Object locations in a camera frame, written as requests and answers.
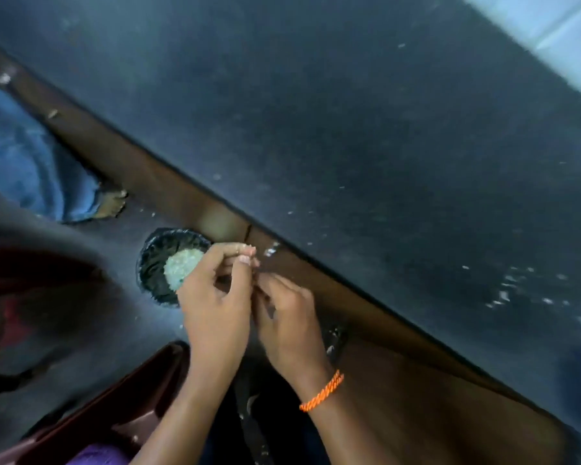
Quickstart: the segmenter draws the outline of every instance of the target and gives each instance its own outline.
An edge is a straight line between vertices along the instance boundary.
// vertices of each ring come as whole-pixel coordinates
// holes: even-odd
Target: bare foot
[[[93,219],[116,217],[125,206],[127,191],[105,191],[101,194],[101,204]]]

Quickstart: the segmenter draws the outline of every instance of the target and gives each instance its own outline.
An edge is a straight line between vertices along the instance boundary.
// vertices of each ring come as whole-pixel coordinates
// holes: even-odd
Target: rice
[[[166,260],[163,265],[163,275],[170,286],[170,290],[177,291],[183,280],[194,270],[204,253],[201,250],[181,250]]]

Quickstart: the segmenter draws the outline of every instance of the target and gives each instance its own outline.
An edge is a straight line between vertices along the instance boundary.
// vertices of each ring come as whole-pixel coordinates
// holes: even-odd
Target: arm
[[[258,334],[271,365],[292,386],[302,403],[331,380],[314,300],[309,290],[276,274],[260,274],[253,305]],[[267,312],[267,298],[275,306]],[[309,412],[333,465],[396,464],[363,421],[344,383]]]
[[[247,347],[255,251],[242,243],[213,245],[177,291],[190,343],[189,373],[131,465],[192,465],[200,459]],[[231,272],[225,295],[214,284]]]

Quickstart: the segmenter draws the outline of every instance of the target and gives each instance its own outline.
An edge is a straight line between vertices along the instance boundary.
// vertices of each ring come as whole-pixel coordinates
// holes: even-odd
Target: forearm
[[[190,369],[181,391],[159,426],[131,465],[192,465],[217,413],[226,386],[208,384],[210,379]]]
[[[297,388],[302,402],[313,398],[327,379],[329,372],[322,378],[313,380],[313,387]],[[373,465],[399,463],[392,452],[369,429],[350,396],[344,383],[325,401],[309,412],[325,445],[332,465]]]

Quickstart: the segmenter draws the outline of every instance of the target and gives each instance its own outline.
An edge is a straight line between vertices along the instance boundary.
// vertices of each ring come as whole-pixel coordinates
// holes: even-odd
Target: hand
[[[257,286],[253,313],[267,357],[302,402],[308,401],[332,374],[312,293],[277,274],[259,274]],[[273,318],[268,299],[276,309]]]
[[[189,373],[206,378],[222,394],[248,344],[255,254],[256,248],[244,243],[215,244],[177,291],[189,337]],[[214,285],[218,276],[228,273],[232,282],[225,294]]]

